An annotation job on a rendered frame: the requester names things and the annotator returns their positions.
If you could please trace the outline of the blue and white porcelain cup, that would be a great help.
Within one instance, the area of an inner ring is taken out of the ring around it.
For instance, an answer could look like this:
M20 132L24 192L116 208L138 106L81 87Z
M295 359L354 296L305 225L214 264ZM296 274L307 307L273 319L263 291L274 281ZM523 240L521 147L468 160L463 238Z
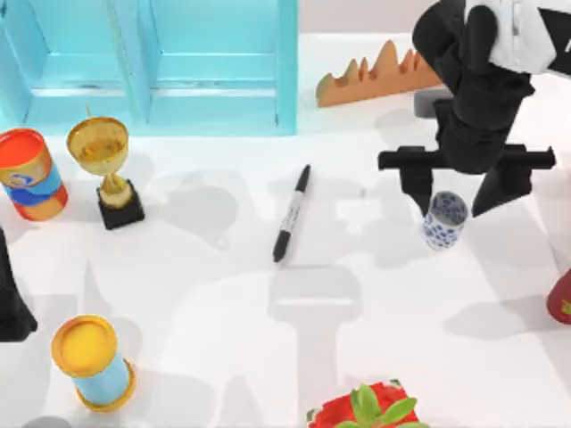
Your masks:
M435 251L449 249L459 240L468 219L468 207L456 193L437 193L429 204L424 217L422 235Z

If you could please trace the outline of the pale grey rounded box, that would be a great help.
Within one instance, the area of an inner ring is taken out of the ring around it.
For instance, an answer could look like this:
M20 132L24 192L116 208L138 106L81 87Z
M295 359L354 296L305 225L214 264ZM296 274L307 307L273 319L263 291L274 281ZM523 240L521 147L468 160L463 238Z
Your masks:
M414 94L413 107L416 117L433 119L435 117L434 103L453 97L449 89L444 87L424 88Z

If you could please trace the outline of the orange mountain-shaped pen holder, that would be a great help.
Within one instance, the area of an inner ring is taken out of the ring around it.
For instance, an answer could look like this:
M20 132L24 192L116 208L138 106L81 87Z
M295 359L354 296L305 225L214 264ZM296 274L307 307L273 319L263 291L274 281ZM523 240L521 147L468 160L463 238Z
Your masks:
M385 41L373 66L352 59L341 77L326 74L317 84L317 106L332 107L440 86L442 81L419 52L410 48L401 62L392 39Z

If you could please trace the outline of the dark red can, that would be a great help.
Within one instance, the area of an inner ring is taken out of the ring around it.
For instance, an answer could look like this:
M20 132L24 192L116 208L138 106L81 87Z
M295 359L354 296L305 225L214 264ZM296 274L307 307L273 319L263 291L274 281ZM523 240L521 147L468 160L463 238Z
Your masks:
M554 285L546 299L550 315L564 325L571 325L571 269Z

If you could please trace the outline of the black marker pen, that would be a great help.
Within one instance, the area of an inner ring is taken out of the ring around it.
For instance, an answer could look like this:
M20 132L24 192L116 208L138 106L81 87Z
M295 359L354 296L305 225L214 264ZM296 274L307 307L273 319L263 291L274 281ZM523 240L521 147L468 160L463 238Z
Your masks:
M299 176L297 183L295 185L294 194L292 200L285 214L285 218L279 228L277 239L273 248L273 261L275 263L280 262L286 255L289 241L294 230L294 225L299 217L300 209L302 206L302 201L307 190L307 186L310 180L311 165L307 164L301 175Z

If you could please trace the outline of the red pot with green plant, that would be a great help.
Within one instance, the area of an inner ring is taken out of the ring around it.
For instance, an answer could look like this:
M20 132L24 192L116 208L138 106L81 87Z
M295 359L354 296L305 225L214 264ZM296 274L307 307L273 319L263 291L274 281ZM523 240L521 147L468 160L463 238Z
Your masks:
M313 408L307 428L430 428L418 420L418 400L409 397L396 379L358 389Z

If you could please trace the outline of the light blue rack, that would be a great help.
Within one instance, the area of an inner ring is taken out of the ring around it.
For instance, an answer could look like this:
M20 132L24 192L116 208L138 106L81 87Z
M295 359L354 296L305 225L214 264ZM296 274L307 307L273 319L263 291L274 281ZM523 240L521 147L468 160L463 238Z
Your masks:
M0 0L0 130L296 130L298 0Z

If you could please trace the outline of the gold trophy with black base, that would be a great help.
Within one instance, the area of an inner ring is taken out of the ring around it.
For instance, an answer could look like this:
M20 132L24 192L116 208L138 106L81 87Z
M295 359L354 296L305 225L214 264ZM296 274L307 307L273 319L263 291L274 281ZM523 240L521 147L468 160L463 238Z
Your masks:
M96 191L106 229L145 219L136 188L118 175L128 157L128 129L122 122L111 117L90 117L70 131L66 144L81 168L103 179Z

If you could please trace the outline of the yellow and light blue can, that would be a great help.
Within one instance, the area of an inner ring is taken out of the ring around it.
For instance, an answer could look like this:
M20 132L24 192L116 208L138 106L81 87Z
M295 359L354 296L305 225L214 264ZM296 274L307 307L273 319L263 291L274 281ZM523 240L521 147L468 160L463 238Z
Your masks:
M113 326L102 317L79 315L63 323L52 339L51 355L94 412L118 410L135 390L134 368L121 355Z

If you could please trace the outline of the red and blue can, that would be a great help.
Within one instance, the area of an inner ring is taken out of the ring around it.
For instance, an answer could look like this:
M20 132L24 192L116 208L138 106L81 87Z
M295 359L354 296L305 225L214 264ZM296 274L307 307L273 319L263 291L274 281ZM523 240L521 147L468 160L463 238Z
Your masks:
M46 140L30 128L0 134L0 185L20 215L31 221L57 216L68 201Z

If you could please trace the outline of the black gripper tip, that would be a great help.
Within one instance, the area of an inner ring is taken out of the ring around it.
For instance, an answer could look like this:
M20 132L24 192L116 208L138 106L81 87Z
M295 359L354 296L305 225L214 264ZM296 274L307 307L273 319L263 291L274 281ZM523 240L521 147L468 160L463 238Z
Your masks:
M24 342L37 320L15 283L4 230L0 227L0 342Z

